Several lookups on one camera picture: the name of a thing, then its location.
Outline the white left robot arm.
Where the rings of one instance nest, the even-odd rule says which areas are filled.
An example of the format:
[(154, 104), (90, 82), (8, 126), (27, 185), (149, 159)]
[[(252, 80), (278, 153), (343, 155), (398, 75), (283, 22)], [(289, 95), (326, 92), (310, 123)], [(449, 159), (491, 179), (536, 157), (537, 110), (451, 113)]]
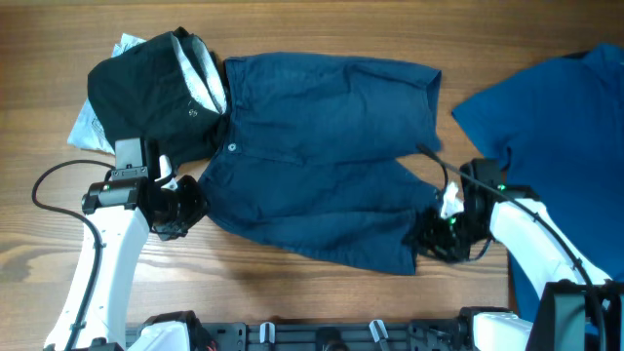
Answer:
[(116, 141), (114, 165), (89, 187), (76, 216), (84, 225), (83, 244), (45, 349), (124, 349), (133, 279), (149, 235), (181, 238), (207, 210), (197, 181), (178, 177), (155, 141)]

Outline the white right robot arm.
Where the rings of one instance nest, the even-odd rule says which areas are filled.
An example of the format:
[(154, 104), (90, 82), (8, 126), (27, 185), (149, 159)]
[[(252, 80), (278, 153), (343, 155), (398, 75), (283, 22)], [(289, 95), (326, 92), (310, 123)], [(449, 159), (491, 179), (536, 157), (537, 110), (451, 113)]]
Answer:
[(474, 159), (446, 181), (442, 205), (428, 209), (404, 240), (445, 263), (474, 260), (472, 247), (502, 244), (540, 302), (534, 321), (504, 308), (465, 307), (438, 338), (451, 350), (621, 350), (623, 286), (558, 228), (527, 185), (508, 185), (493, 160)]

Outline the navy blue shorts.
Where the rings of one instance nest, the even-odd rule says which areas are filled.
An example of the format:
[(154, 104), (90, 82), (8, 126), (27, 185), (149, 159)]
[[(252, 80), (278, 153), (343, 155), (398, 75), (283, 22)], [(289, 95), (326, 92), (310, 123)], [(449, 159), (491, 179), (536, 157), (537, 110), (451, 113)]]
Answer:
[(229, 128), (200, 184), (225, 231), (314, 259), (415, 271), (407, 237), (438, 207), (401, 158), (439, 150), (439, 69), (380, 58), (228, 58)]

